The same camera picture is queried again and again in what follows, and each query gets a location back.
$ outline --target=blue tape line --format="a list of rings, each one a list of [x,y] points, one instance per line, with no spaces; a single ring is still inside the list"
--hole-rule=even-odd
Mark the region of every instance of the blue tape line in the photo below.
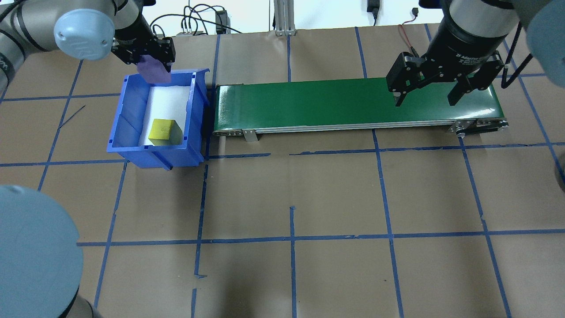
[[[493,149],[493,148],[522,148],[522,147],[546,147],[546,143],[539,144],[507,144],[507,145],[471,145],[465,146],[466,149]]]
[[[372,130],[373,142],[375,143],[375,149],[377,154],[377,169],[379,171],[379,181],[381,185],[381,194],[383,196],[383,206],[385,209],[385,219],[386,219],[386,232],[389,237],[389,248],[390,248],[390,260],[392,262],[392,273],[394,277],[394,289],[396,290],[396,300],[398,302],[398,314],[400,318],[404,318],[404,308],[402,306],[402,296],[400,293],[400,281],[398,279],[398,268],[396,265],[396,253],[394,252],[394,234],[392,232],[392,225],[390,223],[390,213],[388,207],[388,201],[386,199],[386,187],[385,179],[383,176],[383,166],[381,164],[381,154],[379,148],[379,141],[377,140],[377,135],[375,130]]]
[[[190,301],[190,318],[194,318],[196,313],[196,288],[192,289],[192,300]]]
[[[44,166],[45,162],[21,162],[17,164],[0,164],[0,167],[27,167],[27,166]]]
[[[429,27],[428,27],[427,23],[424,24],[424,28],[425,28],[426,34],[428,35],[428,41],[432,42],[432,34],[429,31]]]
[[[121,190],[124,187],[125,171],[128,168],[128,162],[124,162],[124,169],[121,171],[120,185],[118,186],[118,194],[116,195],[116,203],[114,203],[114,213],[118,210],[120,206]]]
[[[79,79],[80,69],[82,68],[82,61],[83,60],[80,60],[79,66],[76,69],[75,78],[72,81],[71,90],[69,91],[69,96],[67,98],[67,102],[65,103],[63,114],[61,114],[61,119],[59,120],[59,124],[57,125],[57,127],[61,127],[61,124],[65,119],[65,114],[67,113],[69,103],[71,102],[72,92],[75,90],[77,79]],[[57,143],[57,139],[59,138],[59,133],[60,133],[60,129],[57,128],[57,131],[55,132],[55,138],[53,138],[53,143],[51,144],[51,149],[49,150],[49,156],[47,157],[47,162],[51,161],[51,158],[53,156],[53,151],[55,151],[55,144]],[[41,175],[41,180],[39,181],[39,186],[37,187],[37,191],[41,191],[41,188],[43,187],[43,182],[45,181],[45,176],[47,175],[48,167],[49,165],[45,165],[45,168],[43,169],[43,174]]]
[[[240,239],[202,239],[202,244],[237,244],[237,243],[259,243],[259,242],[284,242],[290,241],[290,237],[266,237],[266,238],[240,238]]]
[[[85,95],[74,95],[74,96],[45,96],[45,97],[19,97],[19,98],[6,98],[4,101],[7,102],[17,102],[17,101],[43,101],[43,100],[64,100],[67,98],[92,98],[92,97],[110,97],[110,96],[120,96],[120,93],[108,93],[108,94],[85,94]]]
[[[26,166],[60,166],[60,165],[88,165],[88,164],[120,164],[125,159],[109,160],[77,160],[77,161],[51,161],[51,162],[18,162],[14,164],[0,164],[0,167],[26,167]]]
[[[104,257],[102,258],[102,266],[100,268],[100,275],[98,276],[98,285],[96,287],[96,295],[94,297],[94,307],[98,307],[98,300],[100,299],[100,291],[102,290],[102,282],[104,280],[104,272],[106,271],[106,262],[108,260],[108,253],[110,252],[110,246],[112,243],[112,235],[114,233],[114,225],[116,224],[116,211],[118,205],[120,204],[121,189],[124,186],[125,171],[128,166],[128,162],[124,162],[124,169],[121,171],[120,184],[118,185],[118,192],[116,194],[116,202],[114,204],[114,212],[112,213],[112,221],[110,222],[110,229],[108,230],[108,237],[106,239],[106,244],[104,247]]]
[[[19,97],[19,98],[6,98],[6,102],[18,102],[18,101],[41,101],[41,100],[64,100],[69,98],[69,96],[47,96],[47,97]]]
[[[481,219],[481,223],[483,225],[483,231],[486,238],[486,245],[488,246],[490,259],[493,263],[494,275],[496,276],[498,289],[500,290],[500,295],[502,297],[502,303],[504,305],[504,310],[506,311],[507,318],[511,318],[512,314],[510,312],[510,306],[508,305],[508,300],[506,299],[506,292],[504,290],[504,285],[502,284],[502,278],[500,276],[500,271],[498,270],[498,263],[496,261],[496,256],[494,255],[494,248],[492,242],[490,241],[489,229],[486,225],[486,221],[484,219],[484,211],[483,206],[481,204],[481,200],[479,199],[479,192],[477,190],[477,185],[475,183],[475,177],[473,176],[473,171],[471,169],[471,163],[469,162],[469,157],[467,156],[467,151],[465,150],[465,144],[463,143],[463,139],[459,138],[459,145],[461,146],[461,151],[463,153],[463,159],[465,160],[465,165],[467,167],[467,174],[469,175],[469,181],[471,182],[471,187],[473,189],[473,195],[475,196],[475,202],[477,204],[477,209],[479,211],[479,217]]]
[[[528,235],[528,234],[565,234],[565,229],[529,229],[529,230],[498,230],[488,231],[488,235]],[[469,232],[435,232],[435,233],[398,233],[394,238],[448,238],[448,237],[476,237],[485,235],[484,231]],[[152,245],[181,245],[181,244],[237,244],[259,242],[289,242],[308,240],[344,240],[344,239],[388,239],[388,234],[361,234],[361,235],[305,235],[294,237],[264,237],[264,238],[239,238],[239,239],[179,239],[179,240],[142,240],[111,242],[110,246],[152,246]],[[106,242],[78,242],[77,246],[105,246]]]
[[[219,156],[210,156],[210,159],[227,159],[227,158],[254,158],[268,157],[270,153],[245,153],[245,154],[224,154]]]
[[[403,233],[395,234],[394,238],[448,238],[448,237],[476,237],[485,235],[484,232],[442,232],[442,233]]]
[[[126,159],[106,159],[106,160],[76,160],[76,161],[51,161],[46,162],[46,165],[60,166],[60,165],[90,165],[90,164],[123,164],[127,162]]]
[[[536,74],[520,74],[523,78],[539,78],[546,76],[545,73],[536,73]]]
[[[524,234],[559,234],[559,233],[565,233],[565,229],[489,231],[489,235],[524,235]]]
[[[114,224],[116,223],[116,213],[112,214],[112,221],[110,222],[110,229],[108,231],[108,238],[104,248],[104,257],[102,258],[102,266],[100,267],[100,275],[98,276],[98,285],[96,286],[96,295],[94,296],[94,307],[98,307],[100,300],[100,291],[102,290],[102,281],[104,280],[104,272],[106,271],[106,262],[108,260],[108,253],[110,251],[110,242],[112,242],[112,233],[114,232]]]
[[[506,48],[506,51],[510,51],[510,48],[508,47],[508,43],[506,43],[506,39],[504,40],[504,47]],[[512,61],[512,66],[514,66],[514,69],[517,69],[516,67],[516,62],[514,62],[514,59],[511,59]],[[526,99],[528,100],[528,104],[530,105],[530,108],[532,109],[533,115],[536,118],[537,124],[540,127],[541,133],[544,136],[545,142],[547,143],[547,146],[549,147],[549,152],[551,153],[551,156],[553,157],[553,161],[555,162],[555,166],[557,167],[557,171],[559,172],[559,175],[561,176],[561,180],[563,181],[563,183],[565,183],[565,171],[563,171],[563,168],[561,167],[561,164],[559,162],[559,158],[557,157],[557,154],[555,153],[555,149],[553,149],[553,145],[551,144],[551,141],[549,140],[549,136],[547,135],[547,132],[544,128],[544,125],[541,123],[541,119],[540,116],[537,114],[537,110],[536,107],[533,104],[532,98],[530,97],[528,90],[526,89],[526,85],[524,84],[524,80],[521,77],[518,77],[518,81],[520,82],[520,86],[522,87],[522,91],[524,91],[524,94],[526,96]]]
[[[106,246],[106,242],[77,242],[76,245],[80,247]]]
[[[379,152],[390,152],[390,151],[406,151],[406,150],[416,150],[416,151],[429,151],[429,150],[452,150],[459,149],[459,146],[439,146],[439,147],[413,147],[413,148],[383,148],[379,149]]]
[[[371,153],[374,149],[353,149],[353,150],[323,150],[323,151],[304,151],[301,153],[291,153],[289,156],[309,156],[312,154],[338,154],[338,153]]]
[[[336,239],[355,239],[355,235],[303,235],[303,236],[294,237],[294,240],[336,240]]]
[[[294,206],[290,207],[290,268],[291,268],[291,281],[292,281],[292,318],[297,318],[296,310],[296,252],[294,249]]]
[[[363,78],[367,78],[367,68],[365,67],[365,56],[363,55],[363,46],[361,45],[361,37],[359,36],[359,28],[355,27],[355,36],[357,36],[357,46],[359,47],[359,55],[361,56],[361,66],[363,67]]]
[[[292,81],[291,71],[290,71],[290,35],[286,36],[286,67],[288,74],[288,82]]]
[[[111,246],[153,246],[153,245],[186,245],[198,244],[196,239],[174,239],[174,240],[139,240],[139,241],[122,241],[111,242]]]
[[[73,95],[71,96],[71,98],[92,98],[92,97],[112,97],[112,96],[120,96],[120,93]]]
[[[204,208],[206,206],[206,180],[208,179],[208,164],[204,168],[204,177],[202,181],[202,200],[200,201],[200,217],[198,219],[198,241],[202,240],[202,228],[204,226]],[[200,270],[200,250],[202,244],[198,243],[196,245],[196,256],[194,258],[194,275],[198,278],[204,278],[204,275],[199,274]]]
[[[212,74],[212,92],[211,92],[211,103],[214,103],[215,105],[215,101],[216,101],[216,73],[218,72],[218,56],[220,55],[220,39],[221,39],[221,35],[218,35],[216,38],[216,50],[214,52],[214,74]],[[212,116],[210,116],[210,120],[213,121],[214,120],[214,116],[212,114]],[[210,123],[210,128],[213,130],[214,129],[214,123]],[[210,140],[212,138],[212,131],[207,131],[206,132],[207,136],[206,136],[206,150],[205,150],[205,155],[204,155],[204,159],[206,161],[210,160]]]

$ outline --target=metal bracket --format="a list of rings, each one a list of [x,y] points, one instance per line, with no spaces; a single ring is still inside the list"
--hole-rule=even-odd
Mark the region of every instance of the metal bracket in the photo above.
[[[294,0],[275,0],[275,34],[296,35],[294,28]]]
[[[462,121],[455,121],[451,127],[449,127],[447,132],[457,132],[458,130],[463,130],[468,128],[470,125],[476,122],[475,119],[465,119]]]
[[[219,132],[214,132],[214,135],[217,137],[224,137],[224,136],[242,136],[244,133],[241,129],[234,129],[234,130],[222,130]]]
[[[478,134],[484,134],[486,132],[502,131],[508,128],[508,122],[504,119],[492,120],[492,121],[473,120],[471,121],[472,122],[471,124],[467,125],[467,127],[464,127],[464,125],[461,123],[457,125],[458,122],[463,122],[463,121],[456,121],[453,125],[451,125],[449,131],[457,134],[457,137],[459,138],[464,138],[467,135],[478,135]]]
[[[257,137],[257,132],[254,129],[234,129],[234,130],[222,130],[214,132],[214,136],[218,137],[230,137],[230,136],[243,136],[245,141],[259,141]]]
[[[241,131],[244,133],[245,141],[259,141],[259,138],[257,138],[257,133],[254,129],[242,129]]]

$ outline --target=red wire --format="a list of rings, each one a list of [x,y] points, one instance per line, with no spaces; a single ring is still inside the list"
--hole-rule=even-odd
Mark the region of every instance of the red wire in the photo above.
[[[414,20],[416,20],[417,16],[415,16],[412,20],[408,20],[408,21],[404,21],[402,24],[399,24],[398,26],[400,27],[400,29],[402,30],[402,33],[404,33],[404,36],[406,37],[406,42],[408,42],[408,48],[412,47],[412,43],[410,43],[410,40],[408,39],[408,35],[406,35],[406,31],[404,30],[404,24],[406,23],[410,23],[410,22],[414,22]]]

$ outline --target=blue tape grid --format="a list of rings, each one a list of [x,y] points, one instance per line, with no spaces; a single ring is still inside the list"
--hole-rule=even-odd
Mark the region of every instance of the blue tape grid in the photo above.
[[[294,236],[294,206],[290,207],[290,290],[292,294],[292,318],[297,318],[296,310],[296,252],[294,245],[296,243]]]
[[[429,32],[429,28],[428,28],[427,24],[425,25],[425,29],[426,29],[426,33],[428,35],[428,38],[431,40],[431,34]],[[365,66],[365,62],[364,62],[362,43],[361,43],[358,28],[355,28],[355,34],[356,34],[357,43],[358,43],[358,46],[359,46],[359,54],[360,54],[360,61],[361,61],[361,64],[362,64],[362,69],[363,69],[363,76],[364,76],[364,78],[366,78],[367,77],[367,73],[366,73],[367,71],[366,71],[366,66]],[[213,83],[215,83],[215,79],[216,79],[216,69],[217,69],[217,65],[218,65],[219,45],[220,45],[220,36],[218,36],[218,40],[217,40],[217,43],[216,43],[216,52],[215,52],[215,59],[214,59],[214,75],[213,75],[213,80],[212,80]],[[508,45],[507,45],[506,41],[505,41],[505,47],[508,50]],[[290,37],[287,38],[287,50],[288,50],[287,51],[288,80],[291,81]],[[4,91],[2,96],[0,97],[0,105],[1,105],[2,101],[30,101],[30,100],[66,99],[67,100],[66,105],[65,105],[65,108],[63,110],[63,114],[61,116],[60,122],[59,122],[59,124],[61,124],[61,122],[64,120],[66,111],[68,109],[68,104],[69,104],[70,100],[73,99],[73,98],[119,96],[119,93],[73,95],[72,93],[74,91],[76,81],[77,81],[79,73],[80,73],[81,66],[82,66],[82,61],[79,63],[79,66],[77,68],[75,78],[73,80],[73,84],[72,84],[72,87],[71,87],[71,90],[70,90],[68,96],[5,98],[6,91]],[[5,167],[5,166],[45,166],[44,173],[42,175],[40,185],[38,187],[38,189],[40,190],[41,187],[42,187],[42,184],[45,180],[47,168],[50,165],[81,165],[81,164],[110,164],[110,163],[123,163],[124,164],[124,169],[121,173],[118,193],[116,194],[116,202],[115,202],[115,206],[114,206],[114,212],[112,214],[112,219],[111,219],[111,223],[110,223],[110,229],[108,231],[107,240],[105,242],[80,242],[80,243],[77,244],[78,246],[81,246],[81,247],[93,247],[93,246],[98,246],[98,247],[104,246],[105,247],[103,262],[102,262],[102,266],[101,266],[101,272],[100,272],[100,275],[99,275],[97,291],[96,291],[95,300],[94,300],[95,306],[98,305],[99,296],[100,296],[101,287],[102,287],[102,282],[103,282],[103,277],[104,277],[104,272],[105,272],[106,263],[107,263],[107,257],[108,257],[108,253],[109,253],[111,246],[153,246],[153,245],[172,245],[172,244],[196,244],[197,245],[197,259],[199,259],[199,247],[202,244],[290,242],[291,243],[293,317],[297,317],[297,311],[296,311],[296,305],[297,305],[296,276],[295,276],[296,264],[295,264],[295,252],[294,252],[294,244],[295,244],[296,241],[301,241],[301,240],[341,240],[341,239],[388,239],[389,243],[390,243],[390,253],[391,253],[391,261],[392,261],[392,267],[393,267],[395,290],[396,290],[396,293],[397,293],[399,315],[400,315],[400,317],[403,317],[404,314],[403,314],[403,308],[402,308],[402,298],[401,298],[401,292],[400,292],[400,287],[399,287],[398,272],[396,270],[396,256],[394,254],[394,244],[393,244],[394,238],[432,238],[432,237],[485,236],[485,238],[487,240],[487,245],[489,247],[489,253],[490,253],[490,256],[491,256],[491,259],[492,259],[492,262],[493,262],[493,268],[494,268],[495,275],[496,275],[496,278],[497,278],[497,283],[498,283],[498,286],[499,286],[499,289],[500,289],[500,292],[501,292],[501,297],[502,297],[502,300],[503,300],[503,304],[504,304],[504,307],[505,307],[505,310],[506,310],[506,315],[507,315],[507,317],[511,317],[510,308],[509,308],[508,302],[506,300],[505,291],[504,291],[504,288],[503,288],[502,280],[501,280],[500,273],[499,273],[499,270],[498,270],[498,265],[497,265],[497,262],[496,262],[496,256],[494,255],[494,249],[492,248],[492,243],[490,241],[490,237],[493,236],[493,235],[565,234],[565,229],[529,229],[529,230],[504,230],[504,231],[490,231],[490,230],[488,230],[488,227],[486,225],[485,220],[482,219],[483,210],[482,210],[482,206],[481,206],[481,203],[480,203],[480,198],[479,198],[479,194],[478,194],[478,191],[477,191],[477,188],[476,188],[476,184],[475,184],[475,181],[474,181],[474,178],[473,178],[473,175],[472,175],[472,169],[471,169],[471,165],[470,165],[469,160],[468,160],[466,149],[549,147],[551,154],[552,154],[552,156],[555,160],[555,163],[558,167],[558,170],[559,170],[562,178],[565,181],[565,175],[563,174],[561,166],[559,165],[559,162],[557,160],[557,155],[555,154],[555,151],[553,149],[553,146],[555,146],[555,145],[565,145],[565,142],[553,142],[553,143],[550,142],[550,139],[549,139],[544,127],[543,127],[543,124],[540,120],[540,117],[537,114],[537,110],[536,110],[536,108],[533,104],[533,101],[530,98],[529,93],[527,91],[527,88],[526,88],[526,86],[525,86],[525,84],[522,80],[522,78],[538,77],[538,76],[545,76],[545,74],[524,74],[524,75],[520,75],[518,77],[518,79],[519,79],[520,85],[521,85],[521,87],[524,91],[524,94],[525,94],[525,96],[528,100],[528,103],[529,103],[529,105],[532,109],[532,112],[534,113],[534,116],[535,116],[536,121],[537,121],[537,123],[540,127],[540,130],[542,131],[542,133],[544,135],[544,138],[546,140],[545,143],[539,143],[539,144],[509,144],[509,145],[465,145],[464,142],[462,140],[460,140],[459,146],[383,148],[383,149],[380,149],[379,146],[378,146],[378,141],[377,141],[375,130],[373,130],[372,133],[373,133],[373,140],[375,142],[375,149],[352,149],[352,150],[342,150],[342,151],[316,151],[316,152],[303,152],[303,153],[298,153],[298,154],[290,154],[291,156],[301,156],[301,155],[311,155],[311,154],[371,153],[371,152],[375,152],[376,155],[377,155],[377,167],[378,167],[378,171],[379,171],[379,180],[381,182],[381,191],[382,191],[381,194],[383,196],[383,204],[385,206],[385,218],[386,218],[386,223],[387,223],[387,233],[386,234],[319,235],[319,236],[298,236],[297,237],[297,236],[294,235],[294,207],[291,207],[291,209],[290,209],[290,236],[288,236],[288,237],[266,237],[266,238],[245,238],[245,239],[202,239],[202,226],[203,226],[203,215],[204,215],[203,211],[204,211],[205,199],[206,199],[205,192],[206,192],[206,179],[207,179],[207,172],[208,172],[208,165],[206,165],[205,175],[204,175],[204,180],[203,180],[201,215],[200,215],[200,220],[199,220],[198,239],[195,239],[195,240],[155,240],[155,241],[138,241],[138,242],[113,242],[112,241],[112,234],[113,234],[114,224],[115,224],[115,220],[116,220],[116,211],[117,211],[118,206],[119,206],[121,191],[122,191],[122,188],[123,188],[124,178],[125,178],[125,174],[126,174],[126,170],[127,170],[127,161],[126,160],[51,161],[51,157],[53,155],[53,151],[54,151],[55,145],[57,143],[58,135],[59,135],[59,130],[57,130],[47,161],[45,161],[45,162],[25,162],[25,163],[13,163],[13,164],[0,164],[0,167]],[[207,140],[207,148],[206,148],[207,159],[212,159],[212,160],[213,159],[220,159],[220,158],[266,157],[266,156],[270,155],[269,153],[257,153],[257,154],[231,154],[231,155],[225,155],[225,156],[209,156],[208,155],[209,145],[210,145],[210,140],[208,139]],[[475,195],[475,199],[476,199],[476,203],[477,203],[477,209],[479,210],[479,215],[481,216],[481,222],[483,223],[483,231],[453,232],[453,233],[398,233],[398,234],[393,233],[392,232],[392,226],[390,224],[390,215],[389,215],[389,212],[388,212],[388,202],[386,200],[386,188],[385,188],[385,182],[384,182],[383,171],[382,171],[382,166],[381,166],[380,153],[381,152],[397,152],[397,151],[437,151],[437,150],[451,150],[451,149],[460,149],[463,153],[463,159],[465,160],[467,172],[468,172],[470,182],[471,182],[471,185],[472,185],[472,188],[473,188],[473,194]],[[198,274],[198,266],[199,266],[199,262],[195,262],[195,271],[194,272],[195,272],[196,275],[200,276]],[[194,317],[194,315],[195,315],[196,295],[197,295],[197,289],[195,288],[192,291],[191,317]]]
[[[510,51],[510,48],[508,47],[508,43],[506,42],[506,39],[504,40],[504,47],[506,48],[506,51]],[[511,59],[512,62],[512,66],[514,66],[514,69],[517,69],[516,66],[516,62],[514,62],[514,58]],[[551,152],[551,156],[553,157],[553,160],[555,162],[555,166],[557,167],[557,170],[559,171],[559,175],[561,176],[562,181],[565,183],[565,173],[563,171],[563,168],[561,167],[561,164],[559,164],[559,159],[557,158],[557,154],[555,154],[555,149],[553,149],[553,145],[551,143],[551,141],[549,140],[549,136],[547,135],[547,132],[544,128],[544,125],[541,123],[541,119],[540,116],[537,113],[536,107],[533,104],[532,98],[530,97],[529,93],[528,93],[528,89],[526,88],[526,85],[524,84],[524,80],[522,79],[523,75],[518,76],[518,81],[520,82],[520,86],[522,87],[522,91],[524,92],[524,95],[526,96],[526,99],[528,100],[528,104],[530,105],[530,108],[532,109],[532,113],[534,115],[534,117],[536,118],[536,122],[538,124],[538,126],[540,127],[541,133],[544,136],[545,142],[547,147],[549,148],[549,152]]]
[[[386,232],[388,234],[388,239],[389,239],[390,260],[392,262],[392,273],[394,277],[394,289],[396,290],[396,300],[398,303],[398,314],[400,315],[400,318],[404,318],[404,308],[402,307],[402,295],[400,293],[400,282],[398,279],[398,268],[396,265],[396,253],[394,252],[394,234],[392,232],[392,225],[390,223],[388,200],[386,198],[385,178],[383,175],[383,166],[381,164],[382,162],[381,152],[379,148],[379,141],[377,140],[377,135],[374,129],[372,130],[372,133],[373,133],[373,142],[375,143],[375,153],[377,155],[377,169],[379,171],[381,194],[383,196],[383,206],[385,210],[385,219],[386,219]]]
[[[67,114],[67,109],[69,107],[69,103],[71,102],[72,92],[75,90],[76,81],[77,81],[77,79],[79,79],[80,69],[82,68],[82,61],[83,60],[80,60],[79,66],[76,69],[75,78],[72,81],[71,90],[69,91],[69,95],[67,96],[67,102],[65,103],[63,113],[61,114],[61,119],[59,121],[59,124],[57,125],[58,128],[57,128],[57,131],[55,133],[55,138],[53,138],[53,143],[51,144],[51,150],[49,150],[49,156],[47,157],[47,162],[51,161],[51,158],[53,156],[53,151],[55,151],[55,144],[57,143],[57,139],[59,138],[59,133],[61,132],[60,127],[64,122],[65,114]],[[48,167],[49,167],[49,165],[47,164],[47,165],[45,165],[45,168],[43,169],[43,174],[41,175],[41,180],[39,181],[39,186],[37,187],[37,191],[41,191],[41,187],[43,187],[43,182],[45,181],[45,176],[47,175],[47,168]]]

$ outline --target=white wall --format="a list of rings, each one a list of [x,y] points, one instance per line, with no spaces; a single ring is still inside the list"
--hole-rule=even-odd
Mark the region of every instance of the white wall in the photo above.
[[[222,5],[228,10],[231,26],[243,33],[269,31],[273,19],[272,0],[191,0],[192,6],[199,3]],[[144,16],[149,23],[159,15],[167,13],[182,14],[187,0],[157,0],[157,4],[144,8]],[[381,0],[381,10],[377,25],[394,25],[411,20],[411,9],[418,6],[418,0]],[[294,24],[297,29],[330,29],[364,27],[373,25],[373,16],[366,12],[367,0],[294,0]],[[439,9],[420,8],[414,23],[438,23],[443,14]],[[202,12],[204,20],[215,21],[212,11]],[[157,24],[167,35],[181,32],[182,17],[166,17]],[[215,33],[213,25],[208,24],[210,34]]]

